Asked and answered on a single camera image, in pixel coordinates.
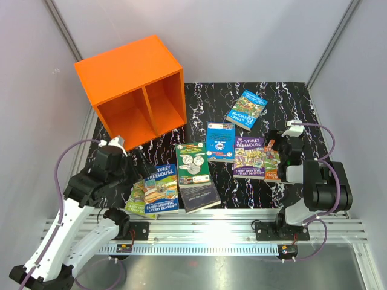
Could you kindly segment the lime 65-storey treehouse book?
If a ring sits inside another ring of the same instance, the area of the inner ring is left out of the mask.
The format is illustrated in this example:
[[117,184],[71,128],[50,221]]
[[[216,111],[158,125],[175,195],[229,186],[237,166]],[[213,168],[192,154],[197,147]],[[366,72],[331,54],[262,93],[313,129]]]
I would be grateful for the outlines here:
[[131,194],[124,207],[125,211],[150,219],[157,219],[157,214],[145,213],[145,182],[140,181],[133,185]]

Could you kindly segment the dark purple novel book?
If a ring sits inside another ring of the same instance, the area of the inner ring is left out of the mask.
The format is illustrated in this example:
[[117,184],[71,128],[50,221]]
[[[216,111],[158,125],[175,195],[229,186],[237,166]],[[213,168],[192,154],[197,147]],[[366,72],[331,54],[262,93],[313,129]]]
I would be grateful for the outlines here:
[[186,214],[191,214],[221,203],[221,198],[213,182],[211,182],[211,185],[183,188],[180,190],[180,195]]

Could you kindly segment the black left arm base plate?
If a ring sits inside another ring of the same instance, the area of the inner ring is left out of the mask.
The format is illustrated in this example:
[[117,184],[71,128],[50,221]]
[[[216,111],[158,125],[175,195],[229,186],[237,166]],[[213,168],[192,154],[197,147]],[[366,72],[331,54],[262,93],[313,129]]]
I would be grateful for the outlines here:
[[146,241],[149,236],[149,222],[125,222],[119,225],[118,235],[112,240]]

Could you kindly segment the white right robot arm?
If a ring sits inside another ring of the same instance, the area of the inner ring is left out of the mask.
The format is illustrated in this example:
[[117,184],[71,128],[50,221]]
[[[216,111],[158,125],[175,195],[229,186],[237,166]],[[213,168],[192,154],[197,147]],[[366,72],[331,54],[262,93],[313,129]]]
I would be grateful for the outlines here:
[[302,160],[302,133],[270,130],[265,144],[279,154],[277,176],[283,183],[302,184],[302,198],[279,211],[266,226],[280,240],[308,240],[308,224],[322,216],[348,211],[353,204],[348,178],[341,162]]

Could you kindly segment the green 104-storey treehouse book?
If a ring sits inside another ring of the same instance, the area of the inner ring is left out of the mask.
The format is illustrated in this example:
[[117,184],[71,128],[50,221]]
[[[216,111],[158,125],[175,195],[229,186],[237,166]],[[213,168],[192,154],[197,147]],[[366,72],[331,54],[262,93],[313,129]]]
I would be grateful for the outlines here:
[[204,142],[175,146],[178,185],[181,189],[210,185],[211,177]]

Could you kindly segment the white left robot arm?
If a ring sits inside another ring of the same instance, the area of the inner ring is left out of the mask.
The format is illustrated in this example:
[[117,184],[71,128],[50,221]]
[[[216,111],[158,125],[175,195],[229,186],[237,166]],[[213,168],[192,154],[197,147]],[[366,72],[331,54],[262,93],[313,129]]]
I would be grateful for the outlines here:
[[72,176],[65,190],[56,189],[59,211],[38,249],[25,264],[12,268],[9,277],[20,289],[71,289],[80,270],[103,245],[135,239],[129,214],[111,207],[91,232],[73,244],[80,226],[111,190],[133,185],[157,171],[141,150],[134,150],[134,161],[121,137],[96,143],[94,161]]

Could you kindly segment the blue 91-storey treehouse book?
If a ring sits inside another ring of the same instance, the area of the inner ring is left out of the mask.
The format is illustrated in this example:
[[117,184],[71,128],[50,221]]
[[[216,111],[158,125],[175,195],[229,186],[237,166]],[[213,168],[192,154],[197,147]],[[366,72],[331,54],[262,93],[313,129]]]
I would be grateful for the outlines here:
[[179,210],[175,164],[156,166],[144,181],[145,214],[176,213]]

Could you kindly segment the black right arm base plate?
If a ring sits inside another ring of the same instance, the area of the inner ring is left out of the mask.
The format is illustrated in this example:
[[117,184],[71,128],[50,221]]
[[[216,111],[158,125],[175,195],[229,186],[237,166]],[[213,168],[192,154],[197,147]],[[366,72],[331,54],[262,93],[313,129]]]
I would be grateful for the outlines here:
[[256,221],[253,224],[257,241],[309,241],[309,231],[300,226],[277,227],[275,222]]

